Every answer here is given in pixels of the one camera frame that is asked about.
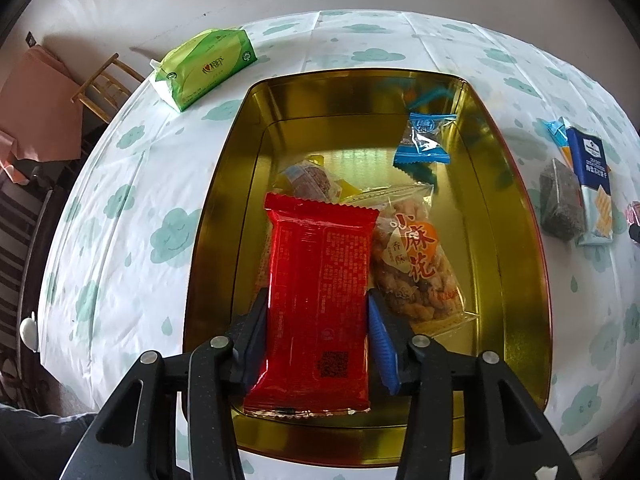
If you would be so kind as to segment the red snack packet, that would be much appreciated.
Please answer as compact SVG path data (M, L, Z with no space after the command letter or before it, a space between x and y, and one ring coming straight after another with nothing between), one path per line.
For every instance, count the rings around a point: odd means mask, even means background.
M269 193L265 353L249 413L314 417L369 408L367 291L374 209Z

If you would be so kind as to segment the twisted dough snack bag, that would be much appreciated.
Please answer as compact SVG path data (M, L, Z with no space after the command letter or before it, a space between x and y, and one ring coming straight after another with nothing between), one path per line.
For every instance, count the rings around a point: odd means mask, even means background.
M378 212L372 232L370 277L387 310L416 333L436 336L473 322L457 275L431 220L429 184L372 188L346 198Z

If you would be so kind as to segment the dark seaweed snack block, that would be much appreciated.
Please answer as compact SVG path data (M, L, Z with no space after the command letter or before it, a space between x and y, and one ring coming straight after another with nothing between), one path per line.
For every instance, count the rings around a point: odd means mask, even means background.
M585 211L576 174L556 158L539 177L540 223L544 232L569 242L585 232Z

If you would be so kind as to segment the blue soda cracker pack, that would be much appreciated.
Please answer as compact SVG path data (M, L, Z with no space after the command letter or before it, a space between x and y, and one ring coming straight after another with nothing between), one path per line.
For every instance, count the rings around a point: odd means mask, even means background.
M613 240L611 182L602 141L575 127L568 128L566 135L585 209L586 227L578 244L610 244Z

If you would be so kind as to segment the blue dark candy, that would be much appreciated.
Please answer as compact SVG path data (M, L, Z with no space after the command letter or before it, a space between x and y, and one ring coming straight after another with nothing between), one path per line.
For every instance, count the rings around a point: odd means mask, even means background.
M394 166L430 164L431 162L449 164L450 155L442 147L440 137L456 121L456 114L411 112L404 135L394 154Z

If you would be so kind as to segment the yellow small snack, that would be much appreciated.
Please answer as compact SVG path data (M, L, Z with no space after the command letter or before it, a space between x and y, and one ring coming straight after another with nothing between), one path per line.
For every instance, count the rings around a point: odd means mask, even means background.
M274 179L272 190L303 200L331 204L362 193L360 188L326 170L322 158L304 159L286 167Z

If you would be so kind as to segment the clear orange snack bag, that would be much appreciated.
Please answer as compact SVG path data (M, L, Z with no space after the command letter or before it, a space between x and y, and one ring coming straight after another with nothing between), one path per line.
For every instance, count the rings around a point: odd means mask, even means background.
M270 226L267 229L265 244L259 258L256 280L254 283L254 297L257 297L258 292L269 285L271 234L272 227Z

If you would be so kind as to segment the cloud print tablecloth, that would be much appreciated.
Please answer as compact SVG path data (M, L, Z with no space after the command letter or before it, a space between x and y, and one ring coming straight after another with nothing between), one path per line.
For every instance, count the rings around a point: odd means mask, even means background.
M182 113L142 84L82 168L40 292L44 367L99 408L144 350L182 344L186 288L205 194L243 96L271 76L417 68L469 81L495 119L532 200L559 152L550 120L598 136L611 170L610 244L544 239L553 310L547 415L576 451L612 462L639 420L639 248L625 211L639 197L639 138L614 98L532 44L450 18L321 11L246 26L257 58Z

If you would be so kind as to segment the white trash bin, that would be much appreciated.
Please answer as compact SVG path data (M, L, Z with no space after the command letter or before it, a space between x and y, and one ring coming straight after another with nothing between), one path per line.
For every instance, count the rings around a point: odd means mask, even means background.
M32 312L27 318L21 320L20 327L21 341L24 346L31 352L37 353L39 351L39 337L38 337L38 325L35 312Z

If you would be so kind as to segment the dark wooden bench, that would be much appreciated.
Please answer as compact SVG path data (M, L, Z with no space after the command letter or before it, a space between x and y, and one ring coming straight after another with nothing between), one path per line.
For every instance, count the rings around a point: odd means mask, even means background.
M44 267L64 206L58 188L21 186L1 176L1 401L43 411L49 388L39 358L21 340L21 322L35 318Z

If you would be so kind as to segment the pink cloth covered furniture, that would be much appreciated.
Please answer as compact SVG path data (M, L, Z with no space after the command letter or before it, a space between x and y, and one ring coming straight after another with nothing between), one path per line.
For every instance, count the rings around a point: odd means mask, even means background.
M82 105L73 100L79 84L44 47L29 48L1 89L1 171L15 184L27 177L19 160L62 162L81 154Z

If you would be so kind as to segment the wooden chair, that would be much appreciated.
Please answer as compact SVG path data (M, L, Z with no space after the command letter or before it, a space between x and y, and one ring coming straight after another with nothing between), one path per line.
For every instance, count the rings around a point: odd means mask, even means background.
M81 104L104 124L109 124L132 96L132 90L115 77L113 68L138 84L144 81L140 73L122 62L118 53L114 53L70 97L70 102Z

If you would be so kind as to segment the green tissue pack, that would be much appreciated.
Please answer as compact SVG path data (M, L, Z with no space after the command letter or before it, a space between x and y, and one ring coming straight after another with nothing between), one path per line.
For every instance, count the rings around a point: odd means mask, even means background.
M158 96L183 112L210 90L257 61L243 29L207 29L150 62Z

